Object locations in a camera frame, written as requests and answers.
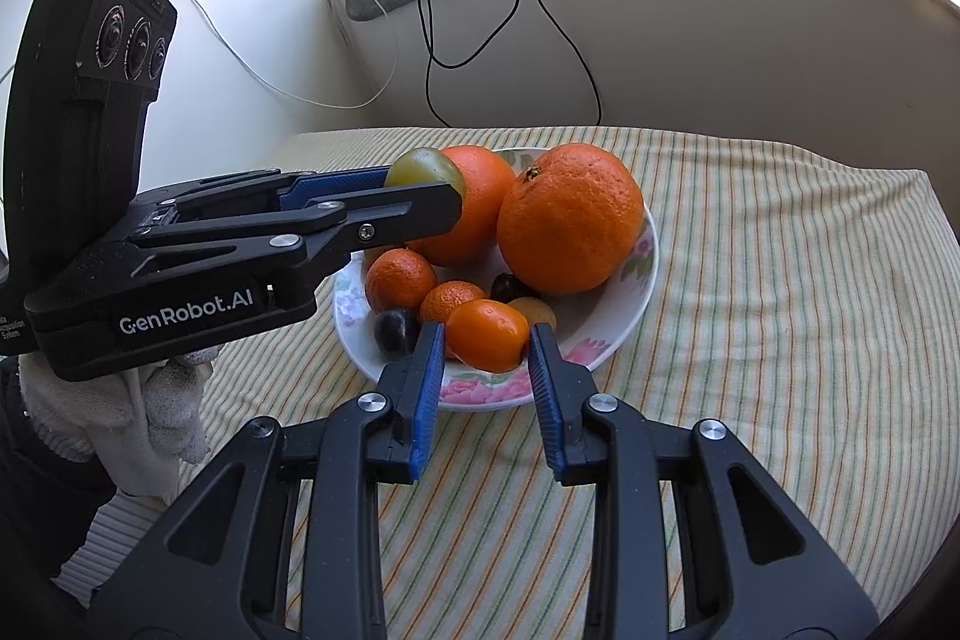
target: hand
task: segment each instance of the hand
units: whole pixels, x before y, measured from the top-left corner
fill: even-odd
[[[115,485],[137,496],[172,496],[179,462],[203,461],[203,383],[219,348],[67,383],[40,352],[20,356],[20,393],[32,427],[69,461],[96,453]]]

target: white ceramic bowl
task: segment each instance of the white ceramic bowl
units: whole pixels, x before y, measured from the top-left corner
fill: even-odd
[[[546,152],[539,148],[497,150],[520,173]],[[598,289],[560,298],[546,298],[557,314],[557,340],[566,360],[582,363],[593,370],[607,360],[630,335],[654,290],[659,266],[656,225],[649,209],[645,211],[640,239],[630,256]],[[437,268],[444,280],[469,280],[490,290],[501,272],[509,271],[500,251],[494,249],[486,263],[456,271]],[[363,253],[354,253],[350,263],[337,272],[333,289],[334,322],[344,350],[361,372],[374,382],[386,365],[373,340],[374,314],[364,293]],[[503,410],[533,401],[530,374],[526,362],[499,375],[473,369],[457,360],[448,360],[443,370],[440,409],[462,413]]]

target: large orange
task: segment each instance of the large orange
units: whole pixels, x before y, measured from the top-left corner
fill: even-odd
[[[509,372],[526,355],[530,326],[509,304],[474,299],[450,313],[445,335],[446,346],[466,365]]]
[[[496,240],[500,204],[514,184],[514,171],[496,153],[477,145],[440,150],[464,175],[467,194],[460,219],[446,234],[409,242],[437,266],[462,266],[486,258]]]
[[[616,155],[594,145],[553,148],[517,177],[500,208],[503,260],[553,296],[603,283],[640,235],[643,194]]]
[[[382,313],[390,307],[421,306],[437,287],[437,273],[424,256],[405,247],[388,250],[367,270],[364,292],[370,309]]]

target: striped tablecloth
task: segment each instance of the striped tablecloth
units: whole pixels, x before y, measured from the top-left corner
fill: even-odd
[[[726,421],[887,613],[958,511],[960,251],[923,172],[636,128],[338,131],[296,137],[273,163],[337,170],[421,145],[568,140],[616,153],[661,230],[653,300],[598,386],[656,420]],[[224,351],[203,400],[214,449],[254,415],[296,423],[368,387],[330,295],[326,281],[313,319]],[[424,480],[383,488],[380,519],[391,638],[580,637],[592,490],[552,482],[531,405],[441,413]],[[678,620],[672,524],[667,537]],[[301,522],[292,622],[302,544]]]

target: camera module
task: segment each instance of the camera module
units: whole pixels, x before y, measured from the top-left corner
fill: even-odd
[[[114,6],[100,23],[97,36],[97,63],[101,68],[109,66],[120,50],[123,41],[123,7]]]
[[[163,62],[167,59],[167,43],[163,41],[163,37],[157,39],[157,43],[154,44],[154,51],[150,55],[150,66],[147,69],[147,75],[151,79],[157,79],[157,75],[160,74],[160,69],[163,68]]]
[[[147,60],[147,52],[150,49],[150,23],[147,20],[140,20],[133,27],[130,40],[127,42],[127,77],[136,79],[143,71],[144,61]]]

